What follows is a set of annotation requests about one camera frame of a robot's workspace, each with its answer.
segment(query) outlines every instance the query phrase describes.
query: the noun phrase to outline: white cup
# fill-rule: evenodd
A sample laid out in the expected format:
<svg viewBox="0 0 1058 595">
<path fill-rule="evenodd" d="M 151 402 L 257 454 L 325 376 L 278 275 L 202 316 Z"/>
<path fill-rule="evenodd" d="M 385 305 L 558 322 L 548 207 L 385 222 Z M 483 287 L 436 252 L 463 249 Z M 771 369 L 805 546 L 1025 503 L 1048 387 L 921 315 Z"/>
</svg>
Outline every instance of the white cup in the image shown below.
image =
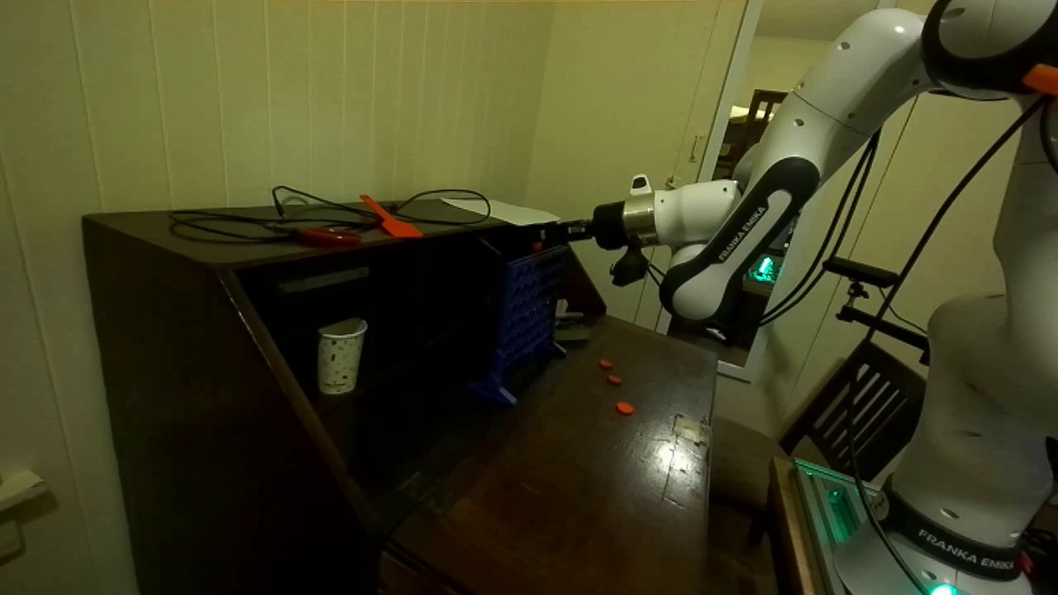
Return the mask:
<svg viewBox="0 0 1058 595">
<path fill-rule="evenodd" d="M 347 322 L 321 326 L 317 390 L 325 395 L 347 395 L 357 390 L 363 335 L 366 335 L 363 316 L 347 316 Z"/>
</svg>

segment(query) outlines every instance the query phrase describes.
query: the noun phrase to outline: electrical outlet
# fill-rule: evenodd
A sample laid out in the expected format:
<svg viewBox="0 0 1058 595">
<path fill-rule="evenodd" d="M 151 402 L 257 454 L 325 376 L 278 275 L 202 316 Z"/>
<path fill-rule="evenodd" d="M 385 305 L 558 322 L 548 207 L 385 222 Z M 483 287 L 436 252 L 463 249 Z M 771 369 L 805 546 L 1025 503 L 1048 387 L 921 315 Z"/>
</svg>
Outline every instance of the electrical outlet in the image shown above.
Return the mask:
<svg viewBox="0 0 1058 595">
<path fill-rule="evenodd" d="M 0 513 L 37 498 L 42 492 L 42 478 L 30 470 L 14 470 L 6 475 L 0 475 Z"/>
<path fill-rule="evenodd" d="M 23 531 L 18 518 L 0 523 L 0 561 L 23 552 Z"/>
</svg>

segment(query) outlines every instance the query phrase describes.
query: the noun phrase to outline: floor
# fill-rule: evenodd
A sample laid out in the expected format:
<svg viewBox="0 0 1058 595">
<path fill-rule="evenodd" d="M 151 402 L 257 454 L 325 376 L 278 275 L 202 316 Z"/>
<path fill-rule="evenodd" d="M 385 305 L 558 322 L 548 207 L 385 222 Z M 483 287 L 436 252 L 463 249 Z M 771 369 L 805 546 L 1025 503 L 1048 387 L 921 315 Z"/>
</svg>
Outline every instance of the floor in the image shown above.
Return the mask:
<svg viewBox="0 0 1058 595">
<path fill-rule="evenodd" d="M 771 546 L 746 546 L 752 517 L 712 503 L 709 513 L 709 578 L 719 595 L 774 595 L 777 571 L 771 560 Z"/>
</svg>

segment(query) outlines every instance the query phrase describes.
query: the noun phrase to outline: black cable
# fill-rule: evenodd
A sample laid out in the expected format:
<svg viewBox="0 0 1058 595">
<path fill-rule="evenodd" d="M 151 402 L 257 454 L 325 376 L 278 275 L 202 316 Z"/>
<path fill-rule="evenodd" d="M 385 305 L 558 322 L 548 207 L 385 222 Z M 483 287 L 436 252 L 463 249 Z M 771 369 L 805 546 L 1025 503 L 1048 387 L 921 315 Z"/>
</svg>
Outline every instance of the black cable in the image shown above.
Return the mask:
<svg viewBox="0 0 1058 595">
<path fill-rule="evenodd" d="M 910 326 L 910 331 L 917 331 L 917 335 L 926 335 L 926 326 L 924 326 L 924 324 L 910 322 L 910 316 L 906 316 L 906 315 L 900 315 L 896 306 L 891 306 L 891 315 L 894 315 L 904 326 Z"/>
<path fill-rule="evenodd" d="M 825 235 L 814 261 L 807 264 L 807 270 L 800 275 L 800 280 L 795 283 L 795 290 L 791 290 L 782 305 L 774 305 L 771 311 L 763 311 L 761 326 L 782 322 L 787 311 L 795 311 L 795 306 L 821 283 L 821 279 L 825 279 L 821 261 L 825 261 L 828 249 L 830 249 L 830 257 L 835 257 L 835 255 L 840 252 L 840 243 L 847 241 L 847 231 L 850 231 L 850 226 L 852 226 L 852 218 L 857 218 L 857 207 L 859 207 L 859 198 L 864 198 L 864 187 L 865 187 L 865 179 L 869 179 L 869 170 L 873 170 L 880 140 L 884 140 L 880 131 L 869 136 L 869 143 L 865 143 L 865 149 L 859 151 L 859 161 L 857 161 L 857 170 L 852 170 L 852 176 L 850 176 L 850 183 L 847 183 L 847 187 L 842 187 L 842 194 L 840 194 L 840 201 L 838 201 L 838 212 L 835 212 L 835 218 L 830 218 L 830 228 L 828 228 L 828 235 Z"/>
<path fill-rule="evenodd" d="M 978 161 L 955 183 L 955 187 L 946 194 L 946 201 L 936 207 L 936 216 L 931 218 L 924 237 L 917 241 L 914 255 L 906 257 L 906 264 L 896 275 L 896 283 L 885 290 L 880 311 L 873 315 L 873 322 L 884 322 L 885 311 L 894 306 L 894 298 L 900 295 L 904 280 L 910 279 L 910 270 L 917 269 L 917 261 L 924 257 L 931 237 L 936 235 L 940 222 L 950 216 L 950 207 L 955 205 L 955 198 L 965 190 L 965 185 L 997 159 L 997 151 L 1046 105 L 1048 99 L 1032 101 L 981 156 Z M 857 446 L 857 395 L 847 399 L 847 420 L 850 420 L 850 438 L 852 438 L 852 487 L 859 495 L 859 504 L 873 524 L 873 531 L 880 534 L 880 543 L 885 546 L 885 552 L 894 555 L 894 561 L 900 565 L 900 571 L 926 595 L 926 586 L 921 581 L 921 574 L 900 560 L 896 546 L 891 543 L 885 528 L 880 524 L 880 518 L 869 513 L 869 498 L 865 488 L 859 481 L 859 446 Z"/>
<path fill-rule="evenodd" d="M 1046 99 L 1048 105 L 1041 110 L 1037 116 L 1037 143 L 1048 156 L 1048 166 L 1058 173 L 1058 151 L 1055 151 L 1055 140 L 1051 140 L 1051 110 L 1055 110 L 1055 99 Z"/>
<path fill-rule="evenodd" d="M 656 261 L 648 261 L 648 264 L 651 264 L 648 269 L 651 280 L 663 287 L 665 270 Z"/>
<path fill-rule="evenodd" d="M 239 216 L 239 212 L 173 212 L 169 235 L 200 241 L 200 243 L 291 241 L 291 228 L 278 228 L 275 218 Z"/>
<path fill-rule="evenodd" d="M 329 205 L 329 207 L 336 207 L 336 212 L 353 212 L 363 222 L 376 226 L 376 218 L 360 205 L 333 201 L 333 198 L 325 198 L 325 194 L 314 194 L 314 190 L 305 190 L 305 187 L 293 187 L 293 185 L 273 185 L 273 205 L 275 205 L 278 218 L 288 216 L 288 198 L 305 198 L 305 201 Z"/>
<path fill-rule="evenodd" d="M 474 216 L 474 218 L 427 218 L 427 216 L 411 216 L 408 207 L 424 201 L 424 198 L 451 198 L 451 201 L 460 201 L 460 198 L 471 198 L 471 201 L 483 201 L 483 216 Z M 476 190 L 476 187 L 424 187 L 405 201 L 397 201 L 392 207 L 395 216 L 402 216 L 405 222 L 417 222 L 417 226 L 481 226 L 481 222 L 489 222 L 494 218 L 494 198 L 486 190 Z"/>
</svg>

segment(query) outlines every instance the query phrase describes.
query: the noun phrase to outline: table surface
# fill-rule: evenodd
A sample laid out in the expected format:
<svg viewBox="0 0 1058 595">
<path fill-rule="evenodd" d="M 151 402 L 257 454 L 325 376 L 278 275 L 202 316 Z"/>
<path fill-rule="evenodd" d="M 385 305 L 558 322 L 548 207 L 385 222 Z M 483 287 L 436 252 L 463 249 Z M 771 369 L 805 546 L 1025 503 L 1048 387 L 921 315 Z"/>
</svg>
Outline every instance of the table surface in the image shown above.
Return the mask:
<svg viewBox="0 0 1058 595">
<path fill-rule="evenodd" d="M 713 367 L 712 351 L 598 322 L 395 550 L 465 590 L 706 590 Z"/>
</svg>

